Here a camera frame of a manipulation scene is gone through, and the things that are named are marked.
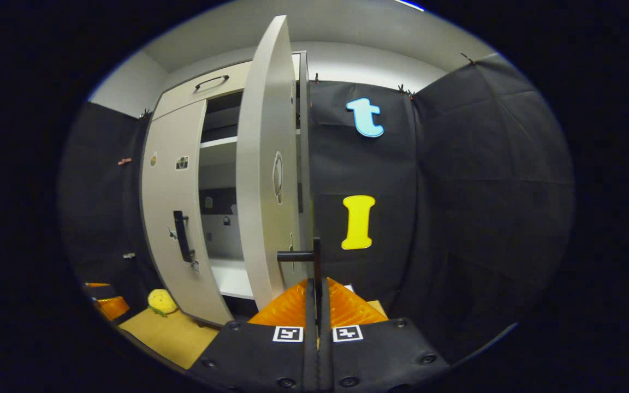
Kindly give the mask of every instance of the ceiling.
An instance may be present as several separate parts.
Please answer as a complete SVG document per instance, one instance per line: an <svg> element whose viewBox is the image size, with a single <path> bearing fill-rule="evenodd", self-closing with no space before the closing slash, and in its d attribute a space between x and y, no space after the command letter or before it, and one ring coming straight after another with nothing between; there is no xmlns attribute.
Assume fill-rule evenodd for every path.
<svg viewBox="0 0 629 393"><path fill-rule="evenodd" d="M397 52L445 72L496 52L429 12L394 0L236 0L175 27L145 47L167 72L259 45L270 21L288 15L291 42L324 41Z"/></svg>

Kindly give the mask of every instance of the white wall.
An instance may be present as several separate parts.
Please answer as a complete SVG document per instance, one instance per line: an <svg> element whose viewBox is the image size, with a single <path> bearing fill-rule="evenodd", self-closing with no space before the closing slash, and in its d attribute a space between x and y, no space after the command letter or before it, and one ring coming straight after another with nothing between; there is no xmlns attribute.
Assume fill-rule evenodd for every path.
<svg viewBox="0 0 629 393"><path fill-rule="evenodd" d="M91 102L133 117L155 109L168 73L143 51L135 53L110 74Z"/></svg>
<svg viewBox="0 0 629 393"><path fill-rule="evenodd" d="M307 51L312 80L319 73L320 80L366 83L395 90L403 83L405 90L417 92L446 74L434 65L373 47L326 42L294 42L290 46L294 51ZM256 50L257 47L242 48L186 65L167 75L162 91L208 70L250 59Z"/></svg>

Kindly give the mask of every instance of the white cabinet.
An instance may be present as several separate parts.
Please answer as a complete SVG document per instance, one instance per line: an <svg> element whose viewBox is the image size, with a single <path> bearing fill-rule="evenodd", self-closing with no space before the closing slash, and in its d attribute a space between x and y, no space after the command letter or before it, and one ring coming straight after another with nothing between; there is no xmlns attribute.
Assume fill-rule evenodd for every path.
<svg viewBox="0 0 629 393"><path fill-rule="evenodd" d="M306 277L302 264L276 260L278 251L311 248L302 230L312 222L300 149L307 124L300 132L295 114L298 103L309 107L306 69L306 54L290 51L280 16L253 60L160 97L143 153L143 224L157 271L184 313L224 324L233 315L223 296L253 299L262 309Z"/></svg>

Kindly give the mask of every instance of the open cabinet door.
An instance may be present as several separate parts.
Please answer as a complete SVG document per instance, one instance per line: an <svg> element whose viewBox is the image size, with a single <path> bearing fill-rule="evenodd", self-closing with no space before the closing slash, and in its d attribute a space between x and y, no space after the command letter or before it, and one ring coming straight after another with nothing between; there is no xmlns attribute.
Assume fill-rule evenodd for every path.
<svg viewBox="0 0 629 393"><path fill-rule="evenodd" d="M195 102L150 124L142 161L142 214L150 254L176 304L185 314L222 325L232 314L212 275L198 206L206 105L206 100Z"/></svg>
<svg viewBox="0 0 629 393"><path fill-rule="evenodd" d="M283 293L284 276L294 274L279 267L277 252L300 249L296 154L295 74L281 15L254 54L237 128L239 230L259 310Z"/></svg>

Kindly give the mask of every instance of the black curtain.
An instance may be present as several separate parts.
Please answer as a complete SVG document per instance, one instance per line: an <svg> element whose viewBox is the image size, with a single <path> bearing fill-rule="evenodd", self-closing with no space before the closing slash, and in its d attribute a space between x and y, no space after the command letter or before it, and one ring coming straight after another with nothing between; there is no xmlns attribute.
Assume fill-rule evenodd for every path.
<svg viewBox="0 0 629 393"><path fill-rule="evenodd" d="M409 317L459 361L534 304L556 272L574 211L572 162L548 105L502 57L409 96L310 85L310 170L324 273ZM345 105L380 107L377 138ZM344 251L342 198L367 194L373 244Z"/></svg>
<svg viewBox="0 0 629 393"><path fill-rule="evenodd" d="M147 120L85 103L60 163L58 211L62 238L80 283L109 283L130 306L147 307L161 288L147 259L139 208L139 166ZM132 162L118 165L124 158ZM124 254L135 253L125 259Z"/></svg>

